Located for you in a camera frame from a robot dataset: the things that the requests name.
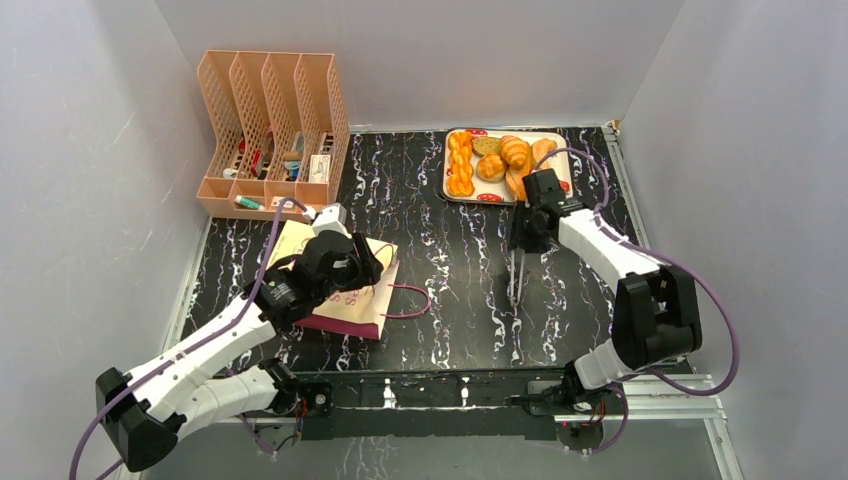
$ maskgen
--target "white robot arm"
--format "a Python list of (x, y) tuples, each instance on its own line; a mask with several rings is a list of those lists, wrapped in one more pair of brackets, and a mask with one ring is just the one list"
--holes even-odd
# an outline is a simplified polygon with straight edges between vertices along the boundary
[[(382, 264), (364, 235), (347, 235), (343, 212), (339, 205), (322, 210), (313, 222), (316, 236), (301, 254), (268, 267), (264, 277), (257, 280), (258, 294), (249, 304), (247, 292), (256, 281), (246, 285), (245, 293), (214, 319), (161, 356), (126, 373), (111, 368), (97, 378), (97, 406), (101, 411), (121, 392), (132, 388), (132, 393), (101, 422), (130, 471), (149, 468), (180, 439), (243, 412), (272, 410), (285, 414), (303, 402), (304, 410), (328, 413), (330, 405), (316, 402), (315, 392), (330, 387), (299, 382), (277, 359), (228, 378), (213, 376), (242, 352), (290, 330), (294, 322), (308, 317), (336, 292), (379, 281)], [(241, 320), (235, 322), (239, 315)], [(164, 372), (163, 364), (170, 365)], [(303, 391), (313, 395), (301, 399)]]
[[(560, 391), (549, 401), (583, 401), (638, 370), (701, 347), (691, 275), (625, 248), (622, 239), (604, 233), (612, 229), (585, 205), (567, 200), (552, 170), (527, 175), (524, 186), (528, 202), (516, 205), (509, 238), (519, 263), (526, 253), (548, 251), (556, 240), (616, 294), (612, 337), (566, 365)], [(518, 292), (513, 302), (520, 301)]]

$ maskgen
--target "white tray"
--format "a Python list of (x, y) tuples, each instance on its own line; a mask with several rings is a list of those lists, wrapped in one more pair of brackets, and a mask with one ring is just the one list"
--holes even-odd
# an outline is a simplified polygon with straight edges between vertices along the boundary
[[(563, 148), (568, 146), (565, 143), (565, 139), (562, 138), (561, 135), (549, 132), (516, 132), (511, 130), (483, 130), (480, 128), (457, 128), (448, 132), (448, 137), (450, 137), (453, 132), (459, 130), (468, 130), (474, 137), (488, 135), (490, 137), (502, 138), (506, 135), (512, 135), (514, 137), (518, 137), (526, 141), (530, 145), (533, 145), (533, 142), (537, 140), (549, 138), (556, 142), (557, 148)], [(512, 195), (512, 192), (509, 190), (509, 187), (507, 187), (505, 180), (497, 183), (492, 183), (486, 182), (477, 177), (477, 162), (479, 161), (479, 155), (477, 155), (476, 153), (471, 155), (471, 166), (474, 167), (475, 172), (471, 176), (471, 182), (474, 184), (474, 193), (468, 197), (455, 197), (449, 194), (447, 186), (448, 177), (450, 176), (448, 175), (448, 169), (450, 168), (450, 146), (448, 146), (448, 142), (445, 141), (445, 161), (442, 170), (442, 193), (444, 194), (445, 198), (454, 202), (486, 203), (489, 205), (512, 205), (513, 203), (515, 203), (515, 197)], [(572, 197), (574, 195), (574, 189), (572, 188), (573, 183), (571, 180), (571, 165), (568, 160), (568, 154), (565, 152), (558, 153), (548, 160), (548, 164), (551, 165), (551, 168), (556, 172), (557, 177), (559, 177), (560, 185), (562, 185), (563, 190), (566, 191), (566, 196)]]

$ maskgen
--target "table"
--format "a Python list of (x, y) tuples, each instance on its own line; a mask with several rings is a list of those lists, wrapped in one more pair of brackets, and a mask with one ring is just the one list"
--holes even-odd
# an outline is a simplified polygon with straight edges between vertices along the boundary
[[(603, 217), (636, 239), (622, 182), (601, 127), (551, 128), (588, 150), (603, 169), (571, 156), (575, 197), (594, 206), (599, 175), (611, 185)], [(613, 294), (570, 251), (554, 249), (525, 265), (518, 308), (506, 294), (509, 209), (445, 201), (446, 132), (353, 135), (338, 201), (346, 226), (399, 245), (397, 283), (426, 288), (432, 308), (387, 320), (379, 341), (293, 327), (235, 360), (242, 370), (276, 356), (293, 371), (444, 370), (562, 366), (609, 337)], [(212, 318), (256, 273), (270, 222), (213, 219), (182, 337)], [(392, 313), (416, 311), (421, 295), (396, 290)]]

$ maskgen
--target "marker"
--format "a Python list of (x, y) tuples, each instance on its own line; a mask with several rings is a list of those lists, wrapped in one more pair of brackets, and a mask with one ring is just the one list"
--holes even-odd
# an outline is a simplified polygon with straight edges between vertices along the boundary
[(262, 206), (259, 202), (253, 201), (244, 195), (236, 195), (236, 203), (241, 205), (244, 208), (249, 208), (251, 210), (259, 210), (264, 211), (265, 207)]

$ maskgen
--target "bread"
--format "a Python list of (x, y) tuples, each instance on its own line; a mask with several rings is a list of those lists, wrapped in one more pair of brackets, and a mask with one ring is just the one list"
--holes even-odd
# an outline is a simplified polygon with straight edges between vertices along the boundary
[(448, 137), (450, 149), (450, 176), (447, 179), (448, 194), (453, 197), (467, 197), (474, 193), (471, 176), (471, 132), (457, 130)]
[(509, 191), (512, 192), (512, 196), (515, 197), (515, 200), (519, 202), (526, 202), (527, 192), (524, 191), (524, 171), (510, 168), (507, 170), (505, 177), (506, 186), (509, 187)]
[[(549, 139), (549, 138), (543, 138), (541, 140), (537, 140), (535, 143), (533, 143), (533, 147), (532, 147), (533, 164), (535, 165), (536, 163), (541, 161), (543, 158), (545, 158), (545, 155), (547, 155), (548, 152), (555, 149), (556, 147), (557, 147), (556, 142)], [(540, 170), (544, 170), (546, 168), (551, 168), (550, 163), (547, 162), (547, 161), (545, 162), (544, 165), (539, 166)]]
[(477, 162), (477, 177), (487, 182), (500, 182), (506, 170), (506, 162), (497, 153), (489, 153)]
[(524, 140), (506, 135), (501, 139), (501, 157), (514, 170), (523, 170), (532, 159), (530, 144)]
[(471, 147), (474, 153), (481, 157), (485, 157), (490, 153), (500, 153), (501, 139), (495, 137), (474, 137), (471, 139)]

